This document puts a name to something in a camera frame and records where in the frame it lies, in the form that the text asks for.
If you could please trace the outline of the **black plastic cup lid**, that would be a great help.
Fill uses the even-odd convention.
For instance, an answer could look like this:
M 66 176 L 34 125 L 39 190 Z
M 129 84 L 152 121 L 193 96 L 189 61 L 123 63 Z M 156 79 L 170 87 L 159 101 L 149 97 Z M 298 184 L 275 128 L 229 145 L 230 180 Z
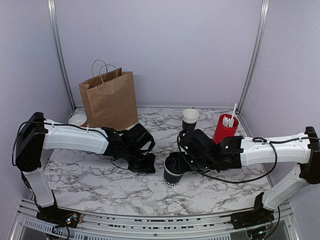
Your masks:
M 182 175 L 188 170 L 184 155 L 180 152 L 170 153 L 164 161 L 164 167 L 168 172 L 174 175 Z

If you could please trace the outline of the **black paper coffee cup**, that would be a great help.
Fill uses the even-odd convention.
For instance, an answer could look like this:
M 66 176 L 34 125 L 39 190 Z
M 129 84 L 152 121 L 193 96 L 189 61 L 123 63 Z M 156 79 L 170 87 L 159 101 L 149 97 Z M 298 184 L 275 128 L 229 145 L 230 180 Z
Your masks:
M 180 180 L 182 179 L 184 174 L 180 174 L 180 175 L 176 175 L 173 174 L 171 172 L 168 172 L 165 169 L 165 164 L 164 164 L 164 173 L 163 173 L 163 179 L 164 179 L 164 183 L 169 186 L 169 187 L 174 187 L 176 186 Z

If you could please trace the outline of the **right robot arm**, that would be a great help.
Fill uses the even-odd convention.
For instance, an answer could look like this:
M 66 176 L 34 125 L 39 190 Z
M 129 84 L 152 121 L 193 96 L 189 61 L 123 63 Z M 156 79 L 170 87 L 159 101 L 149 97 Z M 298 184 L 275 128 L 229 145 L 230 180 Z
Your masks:
M 202 130 L 183 130 L 177 137 L 179 151 L 164 162 L 164 183 L 176 186 L 186 172 L 206 176 L 208 171 L 241 169 L 256 164 L 295 163 L 294 168 L 271 190 L 256 196 L 251 210 L 233 213 L 234 229 L 274 220 L 275 209 L 308 185 L 320 182 L 320 139 L 312 126 L 287 137 L 231 136 L 215 143 Z

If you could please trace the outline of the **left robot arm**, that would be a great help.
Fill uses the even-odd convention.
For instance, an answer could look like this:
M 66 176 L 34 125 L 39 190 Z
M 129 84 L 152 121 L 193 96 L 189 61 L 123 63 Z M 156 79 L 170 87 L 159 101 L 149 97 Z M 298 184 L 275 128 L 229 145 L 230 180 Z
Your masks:
M 43 150 L 65 149 L 123 159 L 127 169 L 138 174 L 155 173 L 153 136 L 140 123 L 129 130 L 110 127 L 80 127 L 46 119 L 35 112 L 18 128 L 12 148 L 12 165 L 21 172 L 25 185 L 33 192 L 37 219 L 76 228 L 84 215 L 58 207 L 42 164 Z

